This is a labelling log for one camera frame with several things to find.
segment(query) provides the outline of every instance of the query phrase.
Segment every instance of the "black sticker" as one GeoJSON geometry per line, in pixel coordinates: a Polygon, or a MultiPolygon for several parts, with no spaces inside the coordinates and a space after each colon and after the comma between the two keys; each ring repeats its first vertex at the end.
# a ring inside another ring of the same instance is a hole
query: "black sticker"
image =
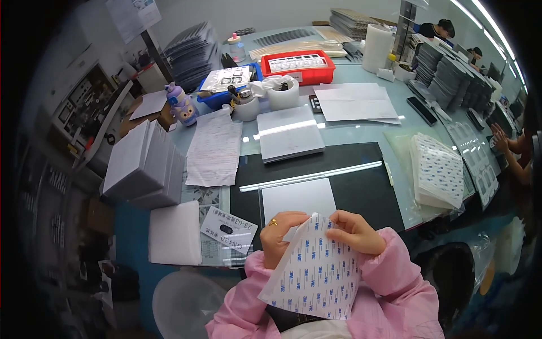
{"type": "Polygon", "coordinates": [[[228,234],[231,234],[234,232],[234,230],[231,227],[226,226],[226,225],[220,225],[220,230],[228,234]]]}

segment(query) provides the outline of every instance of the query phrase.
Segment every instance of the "black hair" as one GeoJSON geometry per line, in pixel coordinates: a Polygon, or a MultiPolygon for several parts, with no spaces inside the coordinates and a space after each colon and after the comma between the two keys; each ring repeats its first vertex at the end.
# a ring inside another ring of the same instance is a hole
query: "black hair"
{"type": "Polygon", "coordinates": [[[479,47],[474,47],[472,49],[472,51],[476,54],[478,54],[479,56],[482,56],[482,50],[479,48],[479,47]]]}
{"type": "Polygon", "coordinates": [[[450,37],[455,36],[454,25],[452,25],[450,20],[448,20],[448,19],[440,19],[439,22],[438,22],[438,26],[442,27],[446,32],[448,32],[448,35],[450,37]]]}

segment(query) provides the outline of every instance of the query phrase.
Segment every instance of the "black cutting mat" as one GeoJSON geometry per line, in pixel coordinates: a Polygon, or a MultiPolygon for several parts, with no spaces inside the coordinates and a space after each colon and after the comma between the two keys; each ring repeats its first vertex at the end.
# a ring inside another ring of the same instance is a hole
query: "black cutting mat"
{"type": "Polygon", "coordinates": [[[293,40],[300,37],[305,37],[305,36],[310,36],[310,35],[315,35],[315,34],[317,33],[307,30],[307,29],[294,29],[294,30],[289,30],[288,32],[277,33],[277,34],[261,37],[259,39],[254,40],[253,42],[258,44],[261,47],[265,47],[265,46],[273,45],[274,43],[285,42],[288,40],[293,40]]]}
{"type": "MultiPolygon", "coordinates": [[[[261,154],[242,156],[236,184],[231,188],[230,212],[257,225],[265,225],[267,221],[263,221],[261,191],[240,192],[239,187],[375,161],[382,161],[378,143],[327,146],[323,153],[266,165],[262,162],[261,154]]],[[[338,209],[361,214],[374,229],[391,227],[398,232],[404,230],[395,191],[384,164],[329,179],[338,209]]],[[[255,251],[261,250],[260,230],[252,243],[255,251]]]]}

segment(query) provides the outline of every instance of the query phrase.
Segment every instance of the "brown box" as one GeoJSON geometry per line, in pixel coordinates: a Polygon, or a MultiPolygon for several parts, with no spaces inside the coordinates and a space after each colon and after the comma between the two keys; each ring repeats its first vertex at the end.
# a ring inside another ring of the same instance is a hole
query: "brown box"
{"type": "Polygon", "coordinates": [[[115,224],[115,211],[113,208],[102,203],[97,198],[90,198],[83,201],[80,216],[82,228],[113,236],[115,224]]]}
{"type": "Polygon", "coordinates": [[[124,138],[128,134],[128,132],[130,132],[134,127],[141,124],[145,120],[149,120],[149,121],[157,120],[160,126],[162,126],[162,128],[166,130],[166,132],[169,131],[169,127],[171,126],[171,124],[173,124],[174,121],[173,121],[173,116],[171,115],[171,112],[170,112],[171,106],[167,102],[164,104],[164,107],[159,112],[152,113],[152,114],[149,114],[148,116],[144,116],[144,117],[137,118],[134,120],[130,120],[130,116],[139,107],[139,105],[141,105],[142,102],[143,102],[143,96],[140,95],[137,97],[136,100],[134,100],[132,106],[130,106],[130,108],[128,109],[128,112],[126,113],[126,116],[124,117],[124,120],[120,123],[120,127],[119,127],[119,136],[121,138],[124,138]]]}

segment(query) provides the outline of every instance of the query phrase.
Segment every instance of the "person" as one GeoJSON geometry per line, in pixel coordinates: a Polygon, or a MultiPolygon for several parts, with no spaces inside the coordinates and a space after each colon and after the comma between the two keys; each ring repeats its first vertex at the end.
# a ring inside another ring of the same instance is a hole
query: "person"
{"type": "Polygon", "coordinates": [[[531,183],[532,136],[537,130],[538,122],[532,96],[527,97],[527,103],[523,111],[522,133],[517,140],[510,140],[499,124],[491,125],[491,131],[495,138],[495,148],[505,155],[510,173],[515,178],[515,181],[522,186],[529,186],[531,183]],[[519,160],[516,160],[512,153],[521,155],[519,160]]]}
{"type": "Polygon", "coordinates": [[[422,23],[418,33],[430,39],[438,37],[439,39],[446,41],[446,39],[455,36],[455,29],[450,20],[440,19],[438,24],[430,22],[422,23]]]}
{"type": "Polygon", "coordinates": [[[410,261],[399,235],[389,227],[375,231],[361,215],[343,210],[330,216],[339,228],[327,230],[326,236],[359,252],[362,281],[351,318],[311,317],[259,300],[288,247],[283,236],[308,218],[303,212],[281,212],[262,230],[263,251],[247,257],[247,278],[228,291],[205,326],[209,338],[444,338],[437,292],[410,261]]]}
{"type": "Polygon", "coordinates": [[[473,59],[470,62],[470,65],[479,72],[480,68],[476,66],[476,60],[480,60],[482,58],[482,50],[479,47],[474,47],[467,49],[467,52],[473,55],[473,59]]]}

